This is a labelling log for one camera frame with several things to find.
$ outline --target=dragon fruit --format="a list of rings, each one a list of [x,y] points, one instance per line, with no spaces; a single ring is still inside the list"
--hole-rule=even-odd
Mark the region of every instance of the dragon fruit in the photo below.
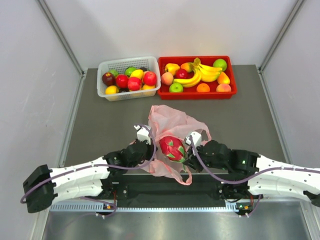
[[[159,141],[162,153],[170,161],[183,163],[186,158],[186,149],[183,143],[174,136],[165,136]]]

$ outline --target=black base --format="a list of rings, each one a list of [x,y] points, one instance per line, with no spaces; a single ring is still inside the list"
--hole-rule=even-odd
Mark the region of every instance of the black base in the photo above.
[[[238,180],[232,174],[221,174],[226,180]],[[123,208],[201,208],[224,207],[219,190],[222,184],[208,174],[192,175],[192,184],[184,186],[176,180],[152,175],[121,175],[112,179],[118,207]]]

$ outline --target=white wall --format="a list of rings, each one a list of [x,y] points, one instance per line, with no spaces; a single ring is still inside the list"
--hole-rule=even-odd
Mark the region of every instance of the white wall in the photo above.
[[[79,74],[35,0],[0,2],[0,239],[25,240],[23,181],[57,162]]]
[[[138,56],[262,63],[295,0],[47,0],[83,68]]]
[[[320,1],[305,1],[264,74],[293,163],[320,167]]]

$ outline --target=metal frame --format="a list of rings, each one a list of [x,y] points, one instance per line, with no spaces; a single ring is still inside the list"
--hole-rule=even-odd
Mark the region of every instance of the metal frame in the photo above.
[[[80,75],[84,75],[85,71],[80,66],[74,52],[72,51],[66,37],[64,36],[63,32],[61,31],[55,17],[53,16],[50,8],[48,7],[45,0],[36,0],[38,3],[40,9],[44,13],[46,19],[48,20],[49,24],[51,25],[53,31],[55,32],[56,36],[58,37],[59,41],[62,44],[62,47],[64,48],[65,52],[69,56],[72,64],[74,65],[75,69],[79,72]]]
[[[74,97],[74,102],[73,102],[71,114],[69,116],[68,125],[67,125],[67,129],[65,132],[65,138],[64,138],[64,141],[63,141],[63,144],[61,147],[61,153],[60,153],[59,159],[58,159],[57,165],[59,167],[62,167],[65,164],[67,151],[68,151],[68,147],[69,147],[69,142],[70,142],[70,138],[71,138],[71,133],[72,133],[75,118],[77,115],[77,110],[78,110],[78,106],[79,106],[79,102],[80,102],[80,97],[82,94],[83,83],[85,80],[86,73],[82,69],[81,65],[79,64],[75,54],[73,53],[67,39],[65,38],[63,32],[61,31],[61,29],[60,29],[57,21],[55,20],[55,17],[53,16],[46,1],[45,0],[36,0],[36,1],[39,5],[40,9],[44,13],[45,17],[47,18],[49,24],[51,25],[53,31],[56,33],[59,41],[62,44],[62,47],[66,51],[71,62],[73,63],[74,67],[76,68],[76,70],[79,72],[79,74],[81,76],[80,81],[79,81],[79,85],[78,85],[78,88],[77,88],[77,91],[76,91],[76,94]],[[280,139],[280,144],[281,144],[285,159],[288,163],[291,162],[291,156],[288,151],[288,146],[287,146],[280,122],[279,122],[278,115],[277,115],[275,107],[274,107],[274,103],[271,99],[270,91],[268,89],[268,83],[267,83],[266,78],[264,76],[264,70],[266,69],[268,63],[270,62],[275,51],[279,47],[281,41],[285,37],[288,29],[292,25],[294,19],[298,15],[299,11],[301,10],[301,8],[305,2],[306,2],[306,0],[297,0],[295,2],[289,16],[287,17],[281,30],[279,31],[273,44],[271,45],[268,53],[266,54],[265,58],[263,59],[261,66],[257,68],[257,71],[260,75],[263,90],[264,90],[265,96],[266,96],[268,104],[269,104],[272,118],[273,118],[273,121],[274,121],[274,124],[276,127],[276,131],[277,131],[279,139]],[[263,201],[283,202],[283,200],[281,200],[280,198],[271,198],[271,199],[266,198]],[[318,214],[316,207],[312,206],[308,202],[301,202],[301,210],[303,212],[306,225],[307,225],[308,230],[310,232],[310,236],[312,237],[312,239],[320,239],[320,217],[319,217],[319,214]],[[38,215],[36,216],[36,220],[34,221],[33,229],[31,231],[31,235],[30,235],[29,239],[41,239],[42,238],[44,230],[45,230],[45,225],[46,225],[46,220],[48,218],[48,214],[49,214],[49,210],[45,210],[45,211],[38,213]]]
[[[263,72],[266,69],[266,66],[268,65],[270,59],[274,55],[276,49],[278,48],[279,44],[283,40],[289,27],[292,25],[294,19],[298,15],[298,12],[301,10],[301,8],[305,2],[306,2],[306,0],[297,0],[295,2],[289,16],[287,17],[287,19],[284,22],[280,32],[277,34],[273,44],[271,45],[269,51],[267,52],[266,56],[264,57],[261,66],[258,68],[260,70],[260,72]]]

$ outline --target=lemon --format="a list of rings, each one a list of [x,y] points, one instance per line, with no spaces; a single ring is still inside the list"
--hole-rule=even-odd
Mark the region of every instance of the lemon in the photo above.
[[[155,89],[156,86],[149,86],[149,85],[143,85],[142,90],[149,90],[149,89]]]
[[[130,78],[138,78],[141,80],[143,75],[144,75],[144,71],[141,69],[137,69],[131,73]]]
[[[109,94],[117,94],[119,92],[119,88],[117,86],[108,86],[105,89],[105,94],[109,95]]]

